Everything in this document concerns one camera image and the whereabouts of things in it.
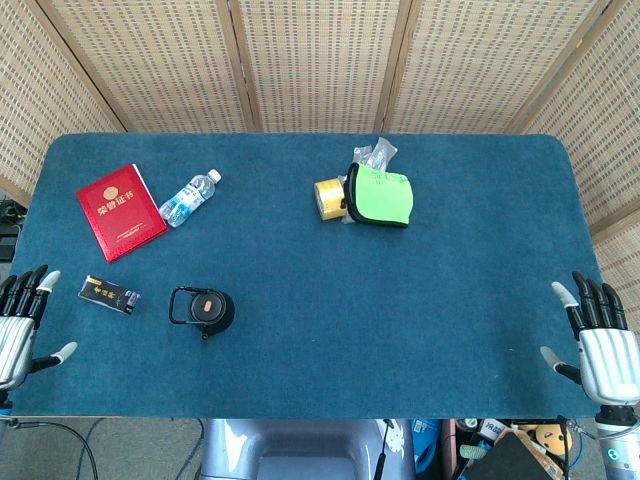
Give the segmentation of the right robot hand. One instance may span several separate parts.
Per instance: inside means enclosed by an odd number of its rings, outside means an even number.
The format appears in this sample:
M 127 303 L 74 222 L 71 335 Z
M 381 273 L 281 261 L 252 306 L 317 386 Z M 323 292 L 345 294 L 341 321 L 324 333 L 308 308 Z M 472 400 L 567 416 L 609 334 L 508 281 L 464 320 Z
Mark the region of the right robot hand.
M 548 346 L 540 348 L 544 361 L 555 373 L 581 386 L 596 404 L 631 407 L 640 403 L 640 345 L 628 327 L 618 293 L 579 271 L 572 278 L 577 296 L 558 281 L 551 288 L 569 320 L 579 365 L 561 360 Z

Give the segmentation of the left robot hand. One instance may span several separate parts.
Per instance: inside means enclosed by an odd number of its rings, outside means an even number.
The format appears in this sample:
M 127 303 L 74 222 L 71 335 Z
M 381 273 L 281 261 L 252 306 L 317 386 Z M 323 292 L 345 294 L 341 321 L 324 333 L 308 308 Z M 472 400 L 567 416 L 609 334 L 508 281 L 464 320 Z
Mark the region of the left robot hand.
M 28 375 L 64 363 L 77 349 L 72 341 L 48 356 L 33 356 L 48 298 L 59 278 L 58 270 L 48 272 L 44 264 L 0 281 L 0 402 Z

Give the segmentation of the black cast iron teapot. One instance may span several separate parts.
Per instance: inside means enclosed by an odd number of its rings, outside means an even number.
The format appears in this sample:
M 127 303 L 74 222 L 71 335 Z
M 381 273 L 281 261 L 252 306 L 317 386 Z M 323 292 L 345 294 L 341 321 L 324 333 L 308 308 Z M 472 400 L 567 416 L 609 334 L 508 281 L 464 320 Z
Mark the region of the black cast iron teapot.
M 179 292 L 186 292 L 191 295 L 188 309 L 187 309 L 187 319 L 186 320 L 178 320 L 174 315 L 174 305 L 176 297 Z M 194 321 L 190 314 L 190 305 L 193 297 L 198 293 L 216 293 L 221 302 L 222 302 L 222 311 L 220 312 L 219 318 L 210 323 Z M 178 286 L 173 289 L 171 292 L 170 300 L 169 300 L 169 321 L 174 325 L 192 325 L 196 327 L 200 333 L 201 338 L 203 340 L 207 340 L 212 336 L 215 336 L 227 328 L 231 326 L 235 317 L 235 304 L 232 298 L 225 292 L 209 289 L 209 288 L 197 288 L 197 287 L 188 287 L 188 286 Z

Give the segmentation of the black device box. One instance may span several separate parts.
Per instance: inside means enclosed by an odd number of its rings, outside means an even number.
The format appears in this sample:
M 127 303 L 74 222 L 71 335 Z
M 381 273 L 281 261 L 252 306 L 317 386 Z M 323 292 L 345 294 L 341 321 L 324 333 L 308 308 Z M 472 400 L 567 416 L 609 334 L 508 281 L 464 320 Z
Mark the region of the black device box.
M 27 209 L 8 197 L 0 198 L 0 263 L 10 263 L 15 255 Z

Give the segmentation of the yellow plush toy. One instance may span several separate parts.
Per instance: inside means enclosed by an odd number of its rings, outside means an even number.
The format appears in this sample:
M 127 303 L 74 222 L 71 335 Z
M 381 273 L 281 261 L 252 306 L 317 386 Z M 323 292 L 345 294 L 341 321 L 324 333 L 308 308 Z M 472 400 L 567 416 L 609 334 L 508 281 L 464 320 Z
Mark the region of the yellow plush toy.
M 533 439 L 548 453 L 563 456 L 573 446 L 571 435 L 559 424 L 538 424 L 532 430 Z

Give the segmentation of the small black carton box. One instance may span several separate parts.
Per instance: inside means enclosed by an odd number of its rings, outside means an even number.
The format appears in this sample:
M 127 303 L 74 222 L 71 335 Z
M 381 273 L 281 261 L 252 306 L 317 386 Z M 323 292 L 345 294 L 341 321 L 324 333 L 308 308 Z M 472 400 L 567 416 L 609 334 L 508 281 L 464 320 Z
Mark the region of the small black carton box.
M 84 300 L 130 315 L 140 295 L 134 290 L 87 275 L 78 296 Z

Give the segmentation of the black flat box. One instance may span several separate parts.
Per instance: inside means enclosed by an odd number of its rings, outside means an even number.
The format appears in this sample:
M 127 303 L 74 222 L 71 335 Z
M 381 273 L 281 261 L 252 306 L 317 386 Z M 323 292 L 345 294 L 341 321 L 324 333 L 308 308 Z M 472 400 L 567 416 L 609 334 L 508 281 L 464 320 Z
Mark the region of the black flat box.
M 525 444 L 508 432 L 482 459 L 467 468 L 466 480 L 552 480 Z

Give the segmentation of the red certificate book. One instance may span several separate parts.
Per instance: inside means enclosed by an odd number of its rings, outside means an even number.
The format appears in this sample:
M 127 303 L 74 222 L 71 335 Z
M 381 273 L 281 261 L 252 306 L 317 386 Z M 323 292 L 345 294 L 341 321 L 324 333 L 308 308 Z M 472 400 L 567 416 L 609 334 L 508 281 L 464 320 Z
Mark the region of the red certificate book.
M 134 163 L 78 190 L 76 198 L 108 263 L 168 231 Z

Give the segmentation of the blue plastic container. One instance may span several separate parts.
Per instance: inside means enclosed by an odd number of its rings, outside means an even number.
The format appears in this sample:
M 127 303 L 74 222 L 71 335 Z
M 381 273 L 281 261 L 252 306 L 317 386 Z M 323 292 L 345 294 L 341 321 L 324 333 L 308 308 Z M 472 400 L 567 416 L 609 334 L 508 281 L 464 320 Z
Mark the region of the blue plastic container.
M 412 419 L 414 464 L 417 475 L 423 474 L 436 454 L 442 430 L 440 419 Z

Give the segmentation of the clear plastic water bottle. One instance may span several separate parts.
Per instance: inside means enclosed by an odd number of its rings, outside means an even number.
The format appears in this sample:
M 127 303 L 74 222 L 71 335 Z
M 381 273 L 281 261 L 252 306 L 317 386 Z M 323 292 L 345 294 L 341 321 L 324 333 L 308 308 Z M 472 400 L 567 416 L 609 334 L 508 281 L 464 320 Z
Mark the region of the clear plastic water bottle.
M 206 175 L 194 176 L 159 209 L 161 217 L 172 228 L 181 226 L 205 201 L 215 193 L 222 176 L 216 169 Z

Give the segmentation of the blue table carpet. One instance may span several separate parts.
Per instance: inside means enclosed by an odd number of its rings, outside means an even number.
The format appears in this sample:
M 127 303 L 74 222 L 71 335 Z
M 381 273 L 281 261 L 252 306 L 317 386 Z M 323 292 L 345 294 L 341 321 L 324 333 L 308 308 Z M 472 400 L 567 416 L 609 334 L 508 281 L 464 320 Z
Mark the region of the blue table carpet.
M 12 264 L 61 274 L 34 344 L 74 341 L 12 396 L 26 416 L 589 417 L 540 347 L 576 363 L 551 284 L 599 269 L 569 155 L 550 135 L 394 135 L 407 228 L 323 221 L 313 186 L 367 135 L 65 135 L 49 147 Z M 214 197 L 108 263 L 76 192 L 134 163 L 157 201 L 209 169 Z M 130 315 L 78 296 L 87 275 L 140 295 Z M 201 338 L 169 321 L 178 286 L 235 304 Z

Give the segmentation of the green cloth with black edge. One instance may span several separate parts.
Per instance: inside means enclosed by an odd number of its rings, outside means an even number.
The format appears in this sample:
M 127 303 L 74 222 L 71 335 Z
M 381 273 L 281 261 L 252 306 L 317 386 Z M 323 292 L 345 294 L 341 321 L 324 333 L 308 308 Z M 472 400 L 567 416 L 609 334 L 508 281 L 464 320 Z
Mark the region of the green cloth with black edge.
M 352 163 L 343 185 L 344 206 L 358 223 L 407 228 L 413 190 L 403 174 Z

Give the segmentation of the grey robot torso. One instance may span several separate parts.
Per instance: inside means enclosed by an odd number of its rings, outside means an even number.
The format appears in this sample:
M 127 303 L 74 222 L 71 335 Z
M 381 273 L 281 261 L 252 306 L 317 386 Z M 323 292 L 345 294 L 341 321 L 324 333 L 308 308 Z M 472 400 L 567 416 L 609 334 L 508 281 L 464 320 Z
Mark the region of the grey robot torso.
M 411 422 L 407 419 L 211 419 L 205 428 L 198 480 L 258 480 L 267 458 L 293 465 L 340 460 L 354 480 L 415 480 Z

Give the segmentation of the clear plastic bag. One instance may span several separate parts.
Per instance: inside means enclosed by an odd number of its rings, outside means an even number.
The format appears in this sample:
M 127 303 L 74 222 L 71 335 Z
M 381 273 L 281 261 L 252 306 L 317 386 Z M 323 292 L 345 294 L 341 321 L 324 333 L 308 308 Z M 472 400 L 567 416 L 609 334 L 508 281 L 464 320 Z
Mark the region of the clear plastic bag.
M 386 171 L 397 151 L 398 149 L 389 140 L 379 137 L 375 146 L 355 147 L 352 162 Z

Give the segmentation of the yellow tape roll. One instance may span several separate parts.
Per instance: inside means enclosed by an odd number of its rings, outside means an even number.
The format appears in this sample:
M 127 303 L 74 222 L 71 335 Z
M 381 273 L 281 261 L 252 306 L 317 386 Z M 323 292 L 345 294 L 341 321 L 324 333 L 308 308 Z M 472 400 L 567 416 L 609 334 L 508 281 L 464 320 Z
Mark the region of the yellow tape roll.
M 345 215 L 343 183 L 338 177 L 316 182 L 314 184 L 314 194 L 316 205 L 323 221 Z

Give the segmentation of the woven bamboo folding screen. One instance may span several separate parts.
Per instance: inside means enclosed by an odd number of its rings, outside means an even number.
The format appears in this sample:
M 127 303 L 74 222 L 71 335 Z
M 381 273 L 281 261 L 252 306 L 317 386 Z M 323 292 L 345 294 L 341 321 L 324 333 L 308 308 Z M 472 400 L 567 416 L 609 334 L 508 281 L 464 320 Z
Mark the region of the woven bamboo folding screen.
M 115 131 L 548 133 L 640 314 L 640 0 L 0 0 L 0 198 Z

